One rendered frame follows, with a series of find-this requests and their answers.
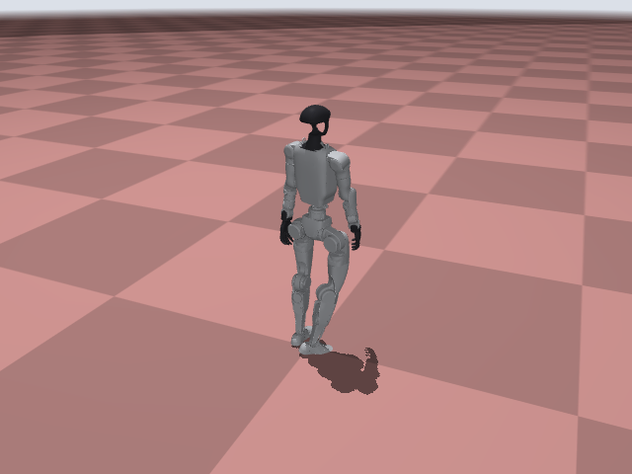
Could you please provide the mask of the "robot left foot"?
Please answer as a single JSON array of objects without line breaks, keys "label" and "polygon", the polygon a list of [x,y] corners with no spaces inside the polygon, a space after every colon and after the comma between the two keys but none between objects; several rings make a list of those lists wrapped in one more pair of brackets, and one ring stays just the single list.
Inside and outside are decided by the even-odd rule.
[{"label": "robot left foot", "polygon": [[296,333],[293,334],[291,338],[291,344],[293,346],[300,346],[306,339],[310,338],[312,326],[306,326],[304,327],[304,330],[305,332],[302,335],[299,334],[299,330],[297,334]]}]

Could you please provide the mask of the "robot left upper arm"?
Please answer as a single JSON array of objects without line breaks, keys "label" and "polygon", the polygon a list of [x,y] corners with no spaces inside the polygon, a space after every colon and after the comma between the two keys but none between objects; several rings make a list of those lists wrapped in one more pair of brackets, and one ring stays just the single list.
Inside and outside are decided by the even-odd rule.
[{"label": "robot left upper arm", "polygon": [[285,182],[289,187],[295,188],[295,189],[297,189],[297,187],[296,187],[295,174],[294,174],[293,149],[298,142],[300,141],[294,141],[287,144],[283,150],[284,155],[285,155],[285,172],[286,172]]}]

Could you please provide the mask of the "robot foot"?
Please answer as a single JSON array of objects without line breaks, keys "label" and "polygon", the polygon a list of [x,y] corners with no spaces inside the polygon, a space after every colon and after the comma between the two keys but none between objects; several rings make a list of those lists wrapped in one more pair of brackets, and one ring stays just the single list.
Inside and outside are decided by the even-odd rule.
[{"label": "robot foot", "polygon": [[310,338],[312,326],[306,326],[304,327],[304,330],[305,332],[302,335],[299,334],[299,330],[297,334],[296,333],[293,334],[291,338],[291,344],[293,346],[300,346],[306,339]]},{"label": "robot foot", "polygon": [[[317,341],[318,342],[318,341]],[[316,343],[317,344],[317,343]],[[314,345],[314,344],[313,344]],[[311,347],[311,342],[304,342],[299,348],[299,352],[303,355],[322,355],[330,352],[333,349],[330,345],[325,345],[319,342],[319,346]]]}]

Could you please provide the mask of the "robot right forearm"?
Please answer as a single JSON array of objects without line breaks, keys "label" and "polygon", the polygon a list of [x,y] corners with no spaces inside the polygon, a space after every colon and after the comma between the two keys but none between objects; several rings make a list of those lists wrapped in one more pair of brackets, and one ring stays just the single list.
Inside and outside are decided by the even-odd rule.
[{"label": "robot right forearm", "polygon": [[356,190],[351,189],[349,193],[349,201],[343,202],[343,208],[345,210],[346,219],[351,229],[352,225],[356,225],[359,228],[359,219],[356,210]]}]

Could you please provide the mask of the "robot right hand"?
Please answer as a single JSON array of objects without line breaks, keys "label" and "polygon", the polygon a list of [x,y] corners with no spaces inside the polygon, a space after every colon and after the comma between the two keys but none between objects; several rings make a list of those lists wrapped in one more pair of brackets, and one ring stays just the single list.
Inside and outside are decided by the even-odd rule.
[{"label": "robot right hand", "polygon": [[352,225],[351,226],[351,232],[353,232],[355,234],[355,238],[352,239],[352,241],[355,241],[354,243],[352,243],[352,245],[354,245],[354,246],[352,246],[352,250],[356,250],[359,247],[359,240],[360,240],[360,236],[361,236],[360,229],[361,229],[360,225],[359,225],[359,228],[357,228],[356,225]]}]

